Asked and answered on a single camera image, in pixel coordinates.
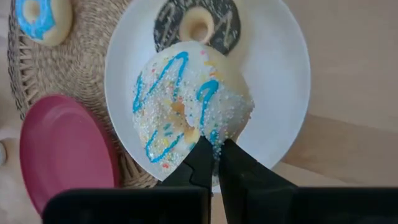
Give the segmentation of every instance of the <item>pink plate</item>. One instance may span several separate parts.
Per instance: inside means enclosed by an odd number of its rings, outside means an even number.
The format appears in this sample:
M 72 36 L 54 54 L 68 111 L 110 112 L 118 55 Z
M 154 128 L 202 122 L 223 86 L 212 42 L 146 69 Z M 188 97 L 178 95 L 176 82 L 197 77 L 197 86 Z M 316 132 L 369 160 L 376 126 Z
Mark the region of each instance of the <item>pink plate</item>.
M 39 214 L 63 190 L 119 183 L 115 150 L 102 126 L 67 96 L 46 96 L 32 106 L 20 148 L 25 186 Z

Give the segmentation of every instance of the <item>chocolate donut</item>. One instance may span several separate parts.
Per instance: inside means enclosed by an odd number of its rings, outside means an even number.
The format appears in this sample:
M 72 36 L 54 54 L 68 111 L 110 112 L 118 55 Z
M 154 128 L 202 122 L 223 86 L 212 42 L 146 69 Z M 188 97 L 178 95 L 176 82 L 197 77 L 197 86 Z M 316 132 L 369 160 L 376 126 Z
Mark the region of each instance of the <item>chocolate donut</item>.
M 167 0 L 155 20 L 156 51 L 192 40 L 192 32 L 200 25 L 207 29 L 200 42 L 224 55 L 236 46 L 241 35 L 241 21 L 233 0 Z

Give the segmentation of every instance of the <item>blue icing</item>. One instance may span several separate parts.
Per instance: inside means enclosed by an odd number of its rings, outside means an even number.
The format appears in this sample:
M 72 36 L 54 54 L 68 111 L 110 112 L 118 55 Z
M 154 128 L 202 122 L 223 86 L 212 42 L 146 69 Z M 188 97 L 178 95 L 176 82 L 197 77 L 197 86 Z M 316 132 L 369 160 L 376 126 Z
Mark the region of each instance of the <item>blue icing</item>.
M 177 81 L 176 81 L 176 83 L 175 83 L 175 89 L 174 89 L 174 92 L 173 92 L 173 101 L 176 101 L 176 99 L 177 99 L 177 94 L 178 94 L 178 89 L 179 89 L 179 86 L 180 86 L 180 82 L 181 82 L 181 80 L 182 80 L 182 74 L 183 74 L 183 71 L 184 71 L 184 69 L 185 69 L 185 67 L 186 67 L 186 65 L 187 65 L 187 62 L 188 62 L 188 52 L 180 52 L 180 53 L 177 54 L 174 58 L 172 58 L 171 60 L 169 60 L 169 62 L 167 63 L 167 65 L 164 67 L 162 73 L 160 74 L 160 76 L 158 77 L 158 79 L 156 79 L 156 81 L 154 82 L 154 84 L 149 88 L 149 91 L 146 93 L 146 95 L 144 96 L 144 99 L 143 99 L 142 101 L 140 101 L 140 97 L 141 97 L 141 94 L 142 94 L 141 91 L 142 91 L 143 83 L 142 83 L 142 73 L 140 73 L 140 75 L 138 76 L 138 79 L 137 79 L 137 83 L 136 83 L 136 86 L 137 86 L 137 95 L 136 95 L 136 97 L 135 97 L 135 99 L 134 99 L 134 101 L 133 101 L 133 104 L 132 104 L 132 112 L 133 112 L 133 113 L 136 113 L 137 111 L 139 111 L 139 110 L 142 108 L 143 104 L 145 103 L 145 101 L 147 100 L 147 98 L 149 97 L 149 95 L 155 90 L 156 86 L 159 84 L 159 82 L 161 81 L 161 79 L 164 77 L 166 71 L 172 66 L 172 64 L 174 63 L 174 61 L 175 61 L 176 59 L 182 59 L 182 60 L 183 60 L 183 62 L 182 62 L 182 64 L 181 64 L 181 67 L 180 67 L 180 70 L 178 71 L 178 77 L 177 77 Z M 170 127 L 170 125 L 171 125 L 171 124 L 166 124 L 166 125 L 163 127 L 163 129 L 164 129 L 164 130 L 168 129 L 168 128 Z M 183 135 L 184 135 L 184 133 L 178 135 L 177 138 L 176 138 L 176 140 L 174 140 L 174 141 L 170 144 L 169 147 L 166 147 L 166 148 L 163 150 L 163 152 L 161 153 L 161 155 L 159 155 L 159 156 L 157 156 L 157 157 L 155 157 L 155 158 L 151 158 L 150 155 L 149 155 L 149 148 L 150 148 L 150 145 L 153 143 L 153 141 L 154 141 L 154 139 L 155 139 L 157 133 L 158 133 L 158 130 L 155 130 L 155 132 L 154 132 L 153 135 L 150 137 L 150 139 L 148 140 L 148 142 L 147 142 L 147 144 L 146 144 L 146 146 L 145 146 L 146 155 L 147 155 L 147 157 L 149 158 L 150 162 L 159 162 L 161 159 L 163 159 L 163 158 L 166 156 L 166 154 L 167 154 L 175 145 L 177 145 L 177 143 L 179 142 L 179 140 L 180 140 L 180 139 L 183 137 Z
M 154 82 L 154 84 L 149 88 L 149 91 L 147 92 L 147 94 L 145 95 L 144 99 L 142 101 L 140 101 L 140 96 L 141 96 L 141 89 L 142 89 L 142 73 L 138 76 L 137 79 L 137 95 L 134 99 L 134 102 L 132 104 L 132 112 L 136 113 L 137 111 L 139 111 L 142 108 L 142 104 L 145 103 L 147 97 L 155 90 L 156 86 L 159 84 L 159 82 L 161 81 L 161 79 L 164 77 L 166 71 L 170 68 L 170 66 L 172 66 L 172 64 L 174 63 L 174 61 L 176 59 L 183 59 L 183 62 L 181 64 L 180 70 L 178 71 L 178 77 L 177 77 L 177 82 L 175 84 L 175 89 L 174 89 L 174 93 L 173 93 L 173 99 L 174 101 L 177 98 L 177 93 L 178 93 L 178 88 L 182 79 L 182 73 L 184 71 L 185 66 L 187 65 L 188 62 L 188 52 L 181 52 L 179 54 L 177 54 L 174 58 L 172 58 L 171 60 L 169 60 L 168 64 L 164 67 L 162 73 L 160 74 L 160 76 L 157 78 L 157 80 Z
M 155 137 L 157 135 L 157 130 L 155 130 L 155 132 L 153 133 L 153 135 L 150 137 L 149 141 L 147 142 L 147 144 L 145 145 L 145 152 L 147 154 L 147 157 L 149 158 L 150 162 L 159 162 L 161 159 L 163 159 L 163 157 L 166 156 L 166 154 L 175 146 L 177 145 L 177 143 L 179 142 L 179 140 L 184 136 L 184 133 L 180 134 L 179 136 L 177 136 L 176 140 L 174 140 L 169 147 L 166 147 L 163 152 L 161 153 L 161 155 L 155 157 L 155 158 L 151 158 L 151 156 L 149 155 L 149 147 L 152 144 L 152 142 L 155 140 Z
M 167 123 L 167 124 L 163 127 L 163 130 L 167 130 L 171 125 L 172 125 L 172 124 Z
M 171 131 L 164 133 L 164 136 L 166 136 L 166 137 L 169 137 L 171 135 L 173 135 L 173 132 L 171 132 Z
M 43 40 L 44 34 L 55 26 L 51 10 L 51 0 L 31 0 L 39 3 L 40 14 L 30 23 L 23 15 L 23 7 L 27 0 L 16 1 L 16 14 L 19 27 L 31 38 Z
M 208 92 L 207 92 L 207 94 L 205 95 L 205 97 L 203 99 L 203 104 L 202 104 L 202 107 L 201 107 L 201 116 L 200 116 L 200 129 L 201 129 L 201 132 L 202 132 L 203 135 L 204 135 L 204 130 L 203 130 L 204 127 L 203 127 L 203 125 L 205 123 L 205 111 L 207 109 L 207 105 L 208 105 L 208 102 L 210 101 L 211 97 L 218 90 L 218 81 L 217 80 L 210 80 L 210 81 L 204 83 L 199 88 L 199 90 L 197 91 L 197 100 L 201 99 L 203 91 L 207 90 L 207 89 L 208 89 Z

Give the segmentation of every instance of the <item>wicker mat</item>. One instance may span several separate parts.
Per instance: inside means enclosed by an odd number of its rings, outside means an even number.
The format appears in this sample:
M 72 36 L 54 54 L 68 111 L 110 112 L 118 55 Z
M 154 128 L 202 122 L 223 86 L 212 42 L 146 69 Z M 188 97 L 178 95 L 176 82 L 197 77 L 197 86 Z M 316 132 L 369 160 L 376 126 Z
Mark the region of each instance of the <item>wicker mat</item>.
M 45 47 L 24 35 L 11 4 L 8 61 L 11 88 L 24 119 L 42 96 L 62 93 L 83 103 L 104 124 L 118 151 L 123 187 L 153 187 L 157 180 L 139 167 L 118 141 L 104 97 L 104 58 L 112 32 L 130 0 L 72 0 L 73 27 L 59 46 Z

